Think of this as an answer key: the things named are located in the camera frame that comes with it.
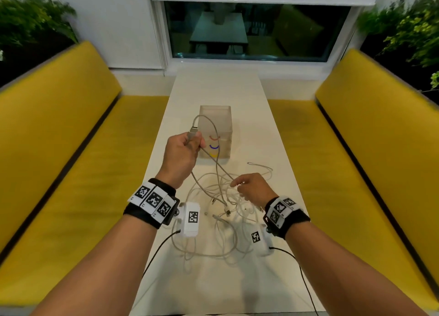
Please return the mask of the yellow upholstered bench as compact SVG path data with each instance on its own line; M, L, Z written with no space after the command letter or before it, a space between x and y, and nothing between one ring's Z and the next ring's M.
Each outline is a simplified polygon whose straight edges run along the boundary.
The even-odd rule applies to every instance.
M0 308L34 307L121 218L168 96L75 45L0 91Z
M439 106L354 49L314 100L268 102L311 221L439 312Z

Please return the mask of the white framed window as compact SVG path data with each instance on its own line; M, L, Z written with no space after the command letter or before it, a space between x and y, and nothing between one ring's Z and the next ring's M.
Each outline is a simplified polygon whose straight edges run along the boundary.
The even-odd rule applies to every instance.
M322 78L352 37L362 7L294 3L153 2L168 73L190 67Z

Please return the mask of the person's left forearm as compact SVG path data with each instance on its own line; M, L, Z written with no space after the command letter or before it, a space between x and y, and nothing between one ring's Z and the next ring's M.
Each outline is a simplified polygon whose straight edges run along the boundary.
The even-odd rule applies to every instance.
M128 316L157 231L124 215L30 316Z

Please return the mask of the clear plastic box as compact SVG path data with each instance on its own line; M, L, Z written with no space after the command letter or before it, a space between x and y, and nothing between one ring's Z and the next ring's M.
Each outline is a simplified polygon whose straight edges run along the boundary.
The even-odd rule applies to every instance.
M213 158L229 159L233 139L230 106L201 105L197 127L206 142L205 150Z

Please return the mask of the person's right hand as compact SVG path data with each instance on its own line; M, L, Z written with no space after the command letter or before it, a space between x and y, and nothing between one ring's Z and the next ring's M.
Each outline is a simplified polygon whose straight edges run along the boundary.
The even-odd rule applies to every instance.
M252 191L251 198L247 200L253 205L265 209L266 205L272 203L274 199L279 196L273 189L269 186L266 180L259 173L252 174Z

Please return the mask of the green leafy plant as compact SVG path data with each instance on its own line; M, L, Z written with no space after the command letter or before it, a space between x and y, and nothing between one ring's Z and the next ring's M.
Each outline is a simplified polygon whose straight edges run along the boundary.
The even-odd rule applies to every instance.
M60 0L0 0L0 62L6 47L36 43L40 34L56 32L77 43L69 22L76 16L70 3Z
M418 91L439 94L439 0L397 0L356 24L362 52Z

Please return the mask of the black marker wristband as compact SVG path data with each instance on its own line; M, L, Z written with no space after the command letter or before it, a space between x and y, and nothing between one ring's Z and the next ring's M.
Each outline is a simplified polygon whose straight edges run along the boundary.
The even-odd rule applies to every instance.
M263 217L272 235L285 240L288 230L294 224L310 222L310 217L290 197L275 197L268 201Z
M129 198L123 214L140 219L158 230L162 225L168 226L178 212L180 200L175 195L175 188L151 178Z

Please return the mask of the person's right forearm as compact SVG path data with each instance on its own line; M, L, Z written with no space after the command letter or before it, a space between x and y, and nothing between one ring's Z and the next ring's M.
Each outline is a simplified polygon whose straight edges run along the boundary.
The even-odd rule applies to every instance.
M330 316L428 316L384 275L313 223L293 224L285 240Z

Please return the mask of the person's left hand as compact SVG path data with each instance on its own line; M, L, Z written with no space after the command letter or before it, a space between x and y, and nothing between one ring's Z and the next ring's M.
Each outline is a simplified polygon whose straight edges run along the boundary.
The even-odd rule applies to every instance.
M168 184L174 189L182 186L185 179L195 167L198 153L192 153L186 147L187 133L168 138L161 168L156 179Z

